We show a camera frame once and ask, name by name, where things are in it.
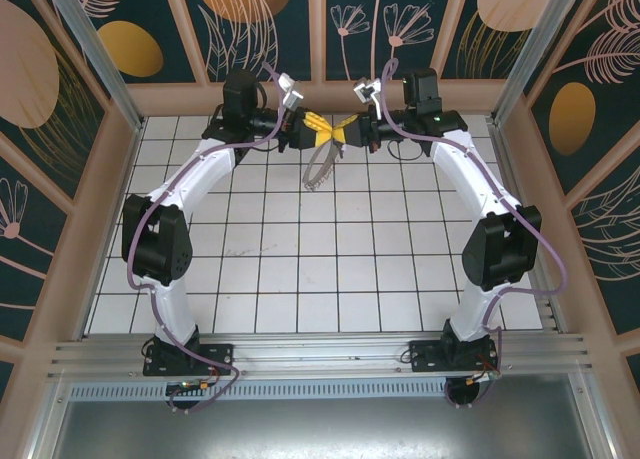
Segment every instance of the black grid line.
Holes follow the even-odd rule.
[[[402,159],[402,153],[400,152],[400,146],[398,145],[398,157]],[[411,246],[411,260],[413,263],[413,278],[416,283],[416,290],[418,290],[418,268],[416,267],[416,258],[413,248],[413,234],[411,232],[411,223],[409,222],[409,205],[407,204],[407,188],[404,182],[404,165],[400,162],[400,177],[402,178],[402,189],[404,190],[404,207],[407,213],[407,229],[409,229],[409,245]],[[420,304],[420,295],[416,294],[416,300],[418,301],[418,314],[420,315],[420,330],[424,331],[424,321],[422,320],[422,305]]]

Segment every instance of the white tile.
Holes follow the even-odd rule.
[[[226,222],[229,199],[229,194],[207,194],[193,211],[192,222],[194,224]]]
[[[449,178],[449,176],[444,172],[444,170],[435,165],[436,176],[438,178],[438,189],[441,191],[455,191],[456,186],[453,184],[453,181]]]
[[[107,270],[102,282],[101,294],[124,294],[135,291],[131,289],[127,282],[127,263],[120,257],[113,257],[107,263]]]
[[[446,221],[470,221],[471,214],[457,192],[441,192],[442,207]]]
[[[136,294],[100,294],[91,323],[91,334],[128,334],[136,297]]]
[[[296,332],[296,313],[295,294],[261,294],[256,332]]]
[[[346,146],[344,156],[340,162],[343,164],[366,164],[367,162],[367,149],[365,147]]]
[[[376,265],[373,256],[338,257],[340,292],[375,292]]]
[[[171,148],[171,157],[169,158],[169,164],[172,166],[181,166],[189,160],[189,158],[196,152],[199,140],[181,140],[173,141],[173,147]]]
[[[219,295],[216,309],[216,334],[254,332],[256,294]]]
[[[148,294],[140,294],[133,315],[131,334],[153,334],[156,330],[156,318],[153,317],[151,299]]]
[[[336,258],[301,257],[298,288],[300,292],[335,292]]]
[[[257,151],[255,149],[249,149],[245,154],[245,156],[242,158],[242,161],[240,162],[240,164],[241,165],[266,164],[268,156],[269,154],[266,152]]]
[[[209,116],[180,116],[176,139],[200,139],[209,125]]]
[[[224,255],[230,257],[259,256],[261,236],[262,224],[227,224]]]
[[[173,139],[176,132],[178,118],[173,117],[149,117],[147,127],[144,130],[145,139]]]
[[[262,222],[264,194],[234,192],[229,201],[229,222]]]
[[[338,332],[338,296],[300,294],[298,332]]]
[[[257,257],[225,257],[220,275],[220,292],[257,292]]]
[[[409,227],[414,254],[449,254],[444,222],[412,222]]]
[[[167,166],[137,166],[133,170],[130,194],[146,194],[162,185]]]
[[[451,254],[462,254],[473,232],[473,223],[469,221],[447,222],[446,227],[449,235],[449,244],[451,245]]]
[[[377,256],[379,291],[415,291],[416,276],[411,256]]]
[[[464,272],[464,267],[462,266],[462,256],[453,255],[451,256],[451,260],[453,261],[453,273],[455,275],[457,289],[459,291],[464,291],[468,279]]]
[[[266,194],[264,222],[298,222],[300,195],[295,192]]]
[[[373,223],[376,254],[411,254],[409,224],[406,222]]]
[[[335,256],[335,254],[335,224],[300,224],[301,256]]]
[[[380,318],[385,332],[421,331],[418,294],[381,293]]]
[[[370,221],[371,206],[368,192],[337,192],[338,221]]]
[[[487,166],[489,166],[489,170],[493,173],[493,175],[495,176],[496,179],[498,179],[498,181],[500,181],[500,183],[502,184],[502,173],[500,172],[500,167],[498,166],[498,164],[487,164]]]
[[[296,292],[297,257],[263,257],[260,262],[259,292]]]
[[[110,257],[121,257],[122,254],[122,224],[115,227],[111,237],[111,247],[109,249]]]
[[[373,234],[368,222],[338,223],[338,254],[373,255]]]
[[[216,312],[215,294],[189,294],[187,295],[189,310],[196,321],[201,334],[213,332],[213,317]]]
[[[366,164],[338,164],[335,167],[336,191],[368,191]]]
[[[340,332],[380,332],[378,294],[343,294],[340,303]]]
[[[420,310],[422,327],[425,331],[442,331],[444,322],[458,308],[458,294],[455,292],[421,292]]]
[[[372,192],[374,221],[406,221],[407,207],[403,192]]]
[[[142,141],[137,166],[166,166],[169,163],[171,141]]]
[[[491,138],[476,137],[473,139],[473,144],[476,146],[480,157],[484,159],[484,162],[496,162],[496,151],[493,148]]]
[[[402,171],[397,164],[369,164],[372,191],[402,191]]]
[[[262,231],[263,256],[297,256],[297,224],[265,224]]]
[[[505,294],[501,308],[507,329],[542,329],[540,314],[533,295],[520,292]]]
[[[463,114],[462,119],[469,126],[469,134],[476,137],[489,137],[487,119],[482,114]]]
[[[219,276],[219,258],[196,257],[191,260],[185,275],[187,292],[215,293],[218,290]]]
[[[442,206],[437,192],[407,192],[410,221],[442,221]]]
[[[402,179],[405,191],[438,190],[433,164],[403,163]]]
[[[267,166],[241,164],[233,171],[231,192],[264,192]]]
[[[298,149],[291,149],[290,147],[287,147],[282,152],[278,152],[277,149],[269,151],[268,162],[269,164],[300,164],[300,151]]]
[[[193,257],[222,255],[224,224],[192,224],[189,231]]]
[[[455,291],[451,256],[414,256],[420,291]]]
[[[332,192],[303,192],[300,197],[300,222],[334,222]]]
[[[298,192],[300,190],[300,166],[270,165],[267,168],[267,192]]]

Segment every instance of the black mounting bracket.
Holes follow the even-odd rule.
[[[233,365],[233,344],[200,344],[197,327],[185,347],[206,359]],[[222,367],[217,368],[217,371],[221,376],[231,374],[229,369]],[[210,376],[211,369],[208,364],[195,360],[173,344],[154,336],[153,342],[145,351],[142,374],[150,377]]]

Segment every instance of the white grid floor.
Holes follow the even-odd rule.
[[[346,116],[326,116],[338,123]],[[128,188],[146,194],[191,155],[206,116],[152,117]],[[500,177],[483,116],[466,116]],[[415,157],[405,141],[396,154]],[[430,158],[351,148],[316,192],[301,186],[313,150],[250,151],[190,220],[189,304],[203,333],[439,331],[465,277],[470,217]],[[146,295],[132,291],[118,224],[88,334],[152,333]],[[505,298],[493,325],[541,329],[535,299]]]

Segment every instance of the floral wallpaper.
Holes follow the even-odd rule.
[[[66,214],[0,158],[0,335],[22,341]]]
[[[431,64],[448,0],[327,0],[326,79],[379,77],[391,57],[398,76]]]

